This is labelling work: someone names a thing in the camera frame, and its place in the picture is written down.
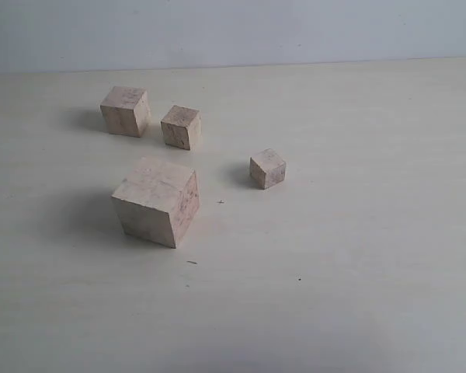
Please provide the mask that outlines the third largest wooden cube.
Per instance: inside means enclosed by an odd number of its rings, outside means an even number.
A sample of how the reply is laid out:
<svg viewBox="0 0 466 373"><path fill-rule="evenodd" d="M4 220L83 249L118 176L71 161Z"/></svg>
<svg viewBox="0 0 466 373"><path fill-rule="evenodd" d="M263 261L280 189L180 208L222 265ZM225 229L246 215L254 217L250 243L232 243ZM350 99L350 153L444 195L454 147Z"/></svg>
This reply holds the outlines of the third largest wooden cube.
<svg viewBox="0 0 466 373"><path fill-rule="evenodd" d="M190 151L200 140L200 111L174 105L161 120L161 128L167 145Z"/></svg>

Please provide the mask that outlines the second largest wooden cube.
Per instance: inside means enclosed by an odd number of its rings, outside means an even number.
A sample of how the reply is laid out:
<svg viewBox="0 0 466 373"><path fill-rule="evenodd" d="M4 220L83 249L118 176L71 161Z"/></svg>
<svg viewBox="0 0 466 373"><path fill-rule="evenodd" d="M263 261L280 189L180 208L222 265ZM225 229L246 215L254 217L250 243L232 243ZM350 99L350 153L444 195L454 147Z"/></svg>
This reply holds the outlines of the second largest wooden cube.
<svg viewBox="0 0 466 373"><path fill-rule="evenodd" d="M146 89L114 86L100 109L110 134L140 138L151 123Z"/></svg>

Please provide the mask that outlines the smallest wooden cube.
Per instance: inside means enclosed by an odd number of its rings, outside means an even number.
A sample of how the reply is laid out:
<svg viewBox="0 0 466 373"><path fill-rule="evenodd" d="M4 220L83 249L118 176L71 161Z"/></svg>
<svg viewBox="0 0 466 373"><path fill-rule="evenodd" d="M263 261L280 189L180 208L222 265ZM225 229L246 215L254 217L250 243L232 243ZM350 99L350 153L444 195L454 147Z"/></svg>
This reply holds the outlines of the smallest wooden cube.
<svg viewBox="0 0 466 373"><path fill-rule="evenodd" d="M250 157L249 174L257 186L265 190L285 180L286 162L268 148Z"/></svg>

